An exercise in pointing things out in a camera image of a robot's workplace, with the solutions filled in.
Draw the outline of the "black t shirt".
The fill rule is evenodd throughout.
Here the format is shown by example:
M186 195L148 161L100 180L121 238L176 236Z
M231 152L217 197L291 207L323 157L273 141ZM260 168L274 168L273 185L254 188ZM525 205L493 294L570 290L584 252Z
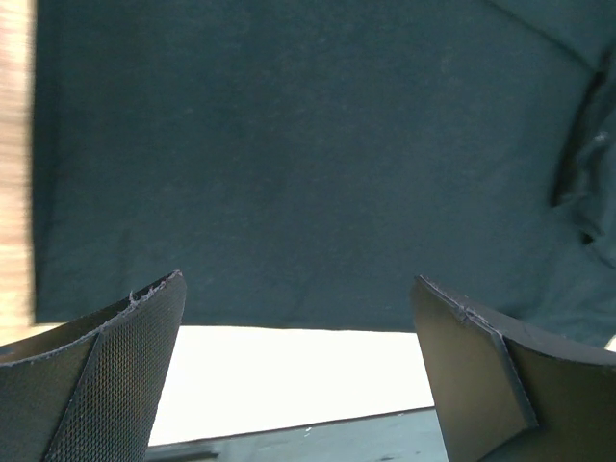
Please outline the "black t shirt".
M611 1L40 1L38 322L412 331L447 289L615 333Z

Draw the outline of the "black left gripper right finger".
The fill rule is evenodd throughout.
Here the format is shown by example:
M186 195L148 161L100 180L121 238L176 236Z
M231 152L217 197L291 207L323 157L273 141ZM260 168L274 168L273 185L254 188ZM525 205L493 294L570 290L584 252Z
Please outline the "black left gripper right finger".
M615 354L452 295L411 304L451 461L612 461Z

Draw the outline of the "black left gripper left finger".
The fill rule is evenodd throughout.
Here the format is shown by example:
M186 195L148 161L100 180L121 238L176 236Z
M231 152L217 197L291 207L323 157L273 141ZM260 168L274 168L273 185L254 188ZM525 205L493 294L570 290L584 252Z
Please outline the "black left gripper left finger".
M4 461L142 461L181 324L176 270L1 347Z

